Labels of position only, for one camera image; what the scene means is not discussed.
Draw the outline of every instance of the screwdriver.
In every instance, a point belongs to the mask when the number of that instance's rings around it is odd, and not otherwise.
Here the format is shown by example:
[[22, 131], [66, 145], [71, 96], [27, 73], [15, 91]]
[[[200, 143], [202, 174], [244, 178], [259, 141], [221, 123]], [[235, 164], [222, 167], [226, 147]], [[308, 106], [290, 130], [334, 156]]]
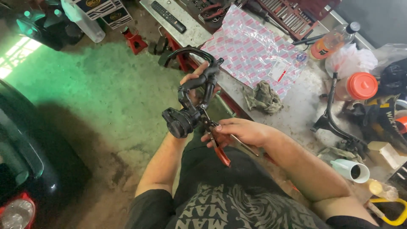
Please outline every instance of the screwdriver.
[[255, 15], [259, 16], [260, 18], [264, 19], [264, 21], [274, 25], [275, 27], [279, 28], [284, 34], [290, 35], [287, 30], [285, 30], [281, 25], [277, 23], [273, 23], [273, 19], [269, 17], [269, 14], [266, 10], [264, 10], [261, 5], [254, 0], [249, 0], [244, 5], [250, 12], [254, 13]]

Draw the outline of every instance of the black car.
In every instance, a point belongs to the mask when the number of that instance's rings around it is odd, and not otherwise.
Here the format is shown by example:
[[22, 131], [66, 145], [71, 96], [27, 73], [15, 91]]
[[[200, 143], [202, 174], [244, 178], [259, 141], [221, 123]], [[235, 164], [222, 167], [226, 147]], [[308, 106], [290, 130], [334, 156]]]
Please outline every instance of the black car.
[[44, 228], [90, 172], [69, 143], [0, 80], [0, 228]]

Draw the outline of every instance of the car tail light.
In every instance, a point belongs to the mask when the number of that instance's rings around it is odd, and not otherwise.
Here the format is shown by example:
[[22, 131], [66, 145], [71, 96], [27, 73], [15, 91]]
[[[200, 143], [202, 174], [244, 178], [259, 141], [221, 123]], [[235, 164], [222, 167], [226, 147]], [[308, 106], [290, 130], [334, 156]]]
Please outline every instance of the car tail light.
[[34, 202], [28, 195], [14, 199], [2, 208], [0, 214], [1, 229], [28, 229], [35, 217]]

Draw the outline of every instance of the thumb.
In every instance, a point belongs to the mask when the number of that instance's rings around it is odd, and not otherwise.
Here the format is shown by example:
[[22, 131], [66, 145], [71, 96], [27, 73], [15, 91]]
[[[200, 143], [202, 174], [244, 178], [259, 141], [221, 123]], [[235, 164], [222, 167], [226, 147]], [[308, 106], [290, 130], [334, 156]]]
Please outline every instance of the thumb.
[[241, 128], [239, 127], [239, 125], [236, 125], [236, 124], [224, 125], [224, 126], [219, 125], [219, 126], [217, 126], [215, 128], [215, 130], [218, 133], [221, 133], [221, 134], [233, 134], [235, 136], [239, 135], [238, 133], [240, 132], [240, 129]]

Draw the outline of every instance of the white cup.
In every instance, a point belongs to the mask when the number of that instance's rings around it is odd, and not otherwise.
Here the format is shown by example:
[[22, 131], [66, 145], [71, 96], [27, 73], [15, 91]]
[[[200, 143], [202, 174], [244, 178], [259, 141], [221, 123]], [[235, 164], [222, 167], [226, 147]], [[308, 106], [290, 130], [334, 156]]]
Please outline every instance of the white cup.
[[[335, 161], [330, 161], [330, 163], [332, 164], [333, 169], [335, 169], [339, 174], [341, 174], [348, 180], [354, 181], [356, 183], [365, 183], [367, 180], [369, 180], [370, 171], [364, 164], [345, 159], [336, 159]], [[357, 178], [353, 178], [350, 174], [350, 171], [355, 166], [359, 166], [360, 168], [360, 175]]]

